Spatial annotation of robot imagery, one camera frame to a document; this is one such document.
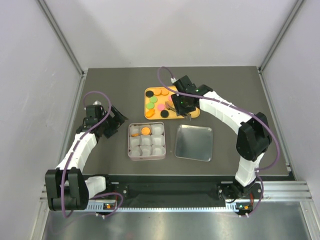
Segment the black sandwich cookie bottom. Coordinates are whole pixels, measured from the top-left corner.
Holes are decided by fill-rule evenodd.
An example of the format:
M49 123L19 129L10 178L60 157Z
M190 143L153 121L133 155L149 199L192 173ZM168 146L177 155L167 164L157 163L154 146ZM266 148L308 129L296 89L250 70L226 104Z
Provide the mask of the black sandwich cookie bottom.
M162 110L160 116L165 119L169 116L169 112L167 110Z

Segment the tan dotted round cookie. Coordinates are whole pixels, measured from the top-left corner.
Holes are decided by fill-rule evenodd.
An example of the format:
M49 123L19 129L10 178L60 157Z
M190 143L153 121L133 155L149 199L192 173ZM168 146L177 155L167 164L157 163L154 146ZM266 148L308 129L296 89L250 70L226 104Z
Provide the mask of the tan dotted round cookie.
M140 132L141 132L142 135L146 136L146 135L150 135L152 130L151 130L150 127L144 126L144 127L141 128Z

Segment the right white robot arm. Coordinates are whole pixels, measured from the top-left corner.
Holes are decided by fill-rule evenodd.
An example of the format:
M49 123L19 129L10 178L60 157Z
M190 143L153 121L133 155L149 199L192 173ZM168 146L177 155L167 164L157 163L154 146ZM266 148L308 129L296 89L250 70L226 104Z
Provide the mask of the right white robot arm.
M211 114L230 127L237 135L236 150L240 155L239 165L232 184L234 194L245 198L256 181L256 170L265 155L272 138L264 128L267 117L258 112L246 114L235 105L220 97L207 85L197 87L188 76L171 78L178 93L172 95L177 115L186 116L195 109Z

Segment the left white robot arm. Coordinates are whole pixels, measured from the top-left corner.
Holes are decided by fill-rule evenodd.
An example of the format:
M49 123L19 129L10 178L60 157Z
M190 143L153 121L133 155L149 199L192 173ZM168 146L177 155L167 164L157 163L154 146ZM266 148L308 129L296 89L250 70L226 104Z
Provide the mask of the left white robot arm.
M83 169L100 138L108 139L117 133L127 117L113 105L105 110L98 101L86 106L85 113L64 159L45 174L48 206L52 211L85 210L95 195L106 199L113 194L114 187L106 177L85 179Z

